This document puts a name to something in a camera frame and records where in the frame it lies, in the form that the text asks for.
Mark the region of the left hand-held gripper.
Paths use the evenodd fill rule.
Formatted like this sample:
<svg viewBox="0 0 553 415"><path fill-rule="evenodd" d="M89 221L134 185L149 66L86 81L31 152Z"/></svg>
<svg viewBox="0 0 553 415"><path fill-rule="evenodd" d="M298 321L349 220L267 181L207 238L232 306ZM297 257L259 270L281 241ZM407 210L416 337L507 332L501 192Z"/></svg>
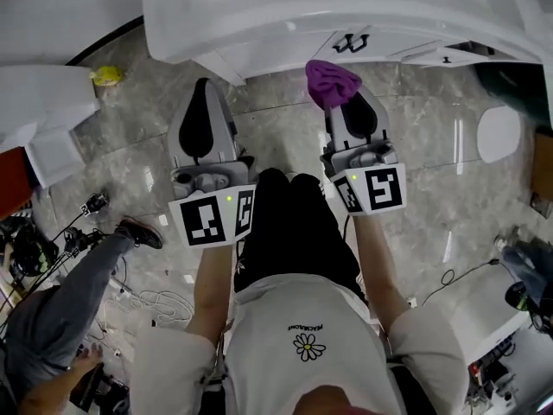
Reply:
<svg viewBox="0 0 553 415"><path fill-rule="evenodd" d="M167 133L175 200L168 206L186 247L228 246L251 231L256 185L237 160L235 124L225 95L208 78L185 93Z"/></svg>

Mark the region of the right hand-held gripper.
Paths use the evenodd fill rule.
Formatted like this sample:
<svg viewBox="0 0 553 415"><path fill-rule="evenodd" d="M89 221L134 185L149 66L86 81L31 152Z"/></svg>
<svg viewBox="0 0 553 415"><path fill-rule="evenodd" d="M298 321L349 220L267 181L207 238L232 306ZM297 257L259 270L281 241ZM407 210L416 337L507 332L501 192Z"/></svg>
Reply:
<svg viewBox="0 0 553 415"><path fill-rule="evenodd" d="M351 216L382 214L406 207L405 165L388 138L389 117L365 86L343 105L325 106L334 149L321 161ZM384 140L367 144L373 140Z"/></svg>

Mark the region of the purple cloth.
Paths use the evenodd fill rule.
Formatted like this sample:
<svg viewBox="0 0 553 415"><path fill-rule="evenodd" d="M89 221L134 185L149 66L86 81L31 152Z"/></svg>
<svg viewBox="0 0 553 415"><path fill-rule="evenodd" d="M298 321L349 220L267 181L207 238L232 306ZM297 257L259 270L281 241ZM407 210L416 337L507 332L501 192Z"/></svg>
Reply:
<svg viewBox="0 0 553 415"><path fill-rule="evenodd" d="M308 93L322 110L344 105L362 86L357 74L328 61L308 61L305 74Z"/></svg>

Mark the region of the person's left forearm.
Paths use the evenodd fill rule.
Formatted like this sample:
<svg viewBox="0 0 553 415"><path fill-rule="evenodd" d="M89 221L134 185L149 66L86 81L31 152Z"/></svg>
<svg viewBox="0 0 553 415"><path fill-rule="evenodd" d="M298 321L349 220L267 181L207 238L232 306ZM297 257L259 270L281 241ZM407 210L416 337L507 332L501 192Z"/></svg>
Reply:
<svg viewBox="0 0 553 415"><path fill-rule="evenodd" d="M217 347L226 326L232 288L233 246L203 250L194 285L194 314L186 331Z"/></svg>

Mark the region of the person's right forearm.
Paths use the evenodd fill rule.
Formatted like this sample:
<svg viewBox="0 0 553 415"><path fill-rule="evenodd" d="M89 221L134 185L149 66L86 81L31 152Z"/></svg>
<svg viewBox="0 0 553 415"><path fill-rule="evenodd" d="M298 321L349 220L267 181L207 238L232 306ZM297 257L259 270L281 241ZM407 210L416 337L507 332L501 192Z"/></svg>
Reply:
<svg viewBox="0 0 553 415"><path fill-rule="evenodd" d="M378 216L354 216L353 223L367 301L389 334L392 324L410 305L398 290L391 250Z"/></svg>

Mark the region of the white vanity cabinet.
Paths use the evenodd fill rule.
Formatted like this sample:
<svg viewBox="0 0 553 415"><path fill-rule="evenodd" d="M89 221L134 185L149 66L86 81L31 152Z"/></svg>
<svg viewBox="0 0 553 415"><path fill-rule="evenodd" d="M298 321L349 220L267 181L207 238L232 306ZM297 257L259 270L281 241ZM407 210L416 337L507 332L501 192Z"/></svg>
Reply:
<svg viewBox="0 0 553 415"><path fill-rule="evenodd" d="M352 63L399 61L440 46L471 42L490 61L519 61L553 68L553 16L538 0L142 0L151 56L178 64L193 61L242 86L249 78L303 67L310 60ZM384 58L337 54L345 34L353 44L370 27L412 31L439 41ZM287 35L334 30L306 62L235 70L218 48Z"/></svg>

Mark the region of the yellow plastic bottle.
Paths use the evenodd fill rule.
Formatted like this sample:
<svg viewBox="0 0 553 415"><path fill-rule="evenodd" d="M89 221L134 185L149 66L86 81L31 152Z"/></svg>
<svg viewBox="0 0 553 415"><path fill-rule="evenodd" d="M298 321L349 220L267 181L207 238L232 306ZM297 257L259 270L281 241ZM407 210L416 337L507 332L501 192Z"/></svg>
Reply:
<svg viewBox="0 0 553 415"><path fill-rule="evenodd" d="M89 76L95 86L115 86L123 79L124 73L118 67L102 66L93 69Z"/></svg>

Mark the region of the black shorts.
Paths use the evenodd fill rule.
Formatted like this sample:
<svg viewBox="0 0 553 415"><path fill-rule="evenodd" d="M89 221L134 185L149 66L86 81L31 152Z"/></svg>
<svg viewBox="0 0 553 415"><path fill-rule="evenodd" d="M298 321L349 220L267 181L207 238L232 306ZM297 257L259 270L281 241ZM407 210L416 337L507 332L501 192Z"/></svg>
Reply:
<svg viewBox="0 0 553 415"><path fill-rule="evenodd" d="M357 283L359 263L342 238L319 179L299 174L290 180L269 168L258 177L251 232L238 258L234 291L282 274L318 275L365 301Z"/></svg>

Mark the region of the white floor mat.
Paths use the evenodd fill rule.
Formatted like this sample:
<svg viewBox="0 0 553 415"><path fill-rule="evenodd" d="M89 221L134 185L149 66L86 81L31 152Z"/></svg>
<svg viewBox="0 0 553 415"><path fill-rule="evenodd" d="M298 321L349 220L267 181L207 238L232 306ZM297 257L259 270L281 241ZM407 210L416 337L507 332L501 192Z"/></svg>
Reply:
<svg viewBox="0 0 553 415"><path fill-rule="evenodd" d="M485 163L513 154L521 138L521 119L517 111L502 105L483 112L477 128L477 149Z"/></svg>

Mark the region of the white water dispenser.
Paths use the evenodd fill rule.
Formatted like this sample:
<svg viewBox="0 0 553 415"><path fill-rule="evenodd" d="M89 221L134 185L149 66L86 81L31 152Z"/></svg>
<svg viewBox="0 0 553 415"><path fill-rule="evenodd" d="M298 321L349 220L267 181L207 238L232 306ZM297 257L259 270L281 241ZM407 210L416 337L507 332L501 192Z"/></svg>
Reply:
<svg viewBox="0 0 553 415"><path fill-rule="evenodd" d="M71 131L98 109L88 67L0 67L0 153L23 147L50 187L85 167Z"/></svg>

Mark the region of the dark green bin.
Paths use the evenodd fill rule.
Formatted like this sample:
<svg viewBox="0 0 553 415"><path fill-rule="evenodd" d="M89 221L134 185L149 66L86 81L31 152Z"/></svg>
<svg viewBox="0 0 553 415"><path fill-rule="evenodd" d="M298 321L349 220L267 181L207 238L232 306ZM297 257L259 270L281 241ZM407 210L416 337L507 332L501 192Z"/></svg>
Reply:
<svg viewBox="0 0 553 415"><path fill-rule="evenodd" d="M542 65L484 62L475 64L474 71L491 96L523 113L537 126L551 128Z"/></svg>

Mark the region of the cardboard box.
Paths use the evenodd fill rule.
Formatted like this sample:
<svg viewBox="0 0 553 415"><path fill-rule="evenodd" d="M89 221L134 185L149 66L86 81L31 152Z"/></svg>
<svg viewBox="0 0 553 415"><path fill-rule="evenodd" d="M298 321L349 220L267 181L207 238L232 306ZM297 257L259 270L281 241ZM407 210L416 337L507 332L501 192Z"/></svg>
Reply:
<svg viewBox="0 0 553 415"><path fill-rule="evenodd" d="M553 214L553 131L538 127L534 137L531 207L545 219Z"/></svg>

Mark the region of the orange chair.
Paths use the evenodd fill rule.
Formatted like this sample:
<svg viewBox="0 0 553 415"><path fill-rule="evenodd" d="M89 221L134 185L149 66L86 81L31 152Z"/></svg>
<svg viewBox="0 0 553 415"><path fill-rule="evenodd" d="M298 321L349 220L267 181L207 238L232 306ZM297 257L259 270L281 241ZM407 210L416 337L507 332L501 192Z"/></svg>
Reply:
<svg viewBox="0 0 553 415"><path fill-rule="evenodd" d="M17 147L0 154L0 221L24 206L32 196L25 151Z"/></svg>

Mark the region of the white flower print T-shirt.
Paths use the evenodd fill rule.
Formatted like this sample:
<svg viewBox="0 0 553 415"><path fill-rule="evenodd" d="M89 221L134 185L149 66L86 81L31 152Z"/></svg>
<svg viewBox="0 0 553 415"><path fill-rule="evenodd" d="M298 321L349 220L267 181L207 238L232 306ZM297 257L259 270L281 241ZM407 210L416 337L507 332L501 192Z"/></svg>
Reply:
<svg viewBox="0 0 553 415"><path fill-rule="evenodd" d="M216 350L206 338L145 327L135 347L132 415L194 415ZM456 415L468 372L449 322L433 306L404 312L386 342L351 291L305 274L265 278L235 297L225 353L226 410L234 415L292 415L319 386L341 388L357 407L404 415L389 359L413 375L438 415Z"/></svg>

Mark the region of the white furniture unit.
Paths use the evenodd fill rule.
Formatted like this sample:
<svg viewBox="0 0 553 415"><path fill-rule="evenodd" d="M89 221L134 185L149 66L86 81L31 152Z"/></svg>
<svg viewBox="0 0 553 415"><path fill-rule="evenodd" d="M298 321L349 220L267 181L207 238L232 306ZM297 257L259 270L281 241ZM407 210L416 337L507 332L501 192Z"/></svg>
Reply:
<svg viewBox="0 0 553 415"><path fill-rule="evenodd" d="M466 364L477 361L529 322L527 313L505 301L512 284L514 279L503 265L485 265L425 302L437 307L449 321Z"/></svg>

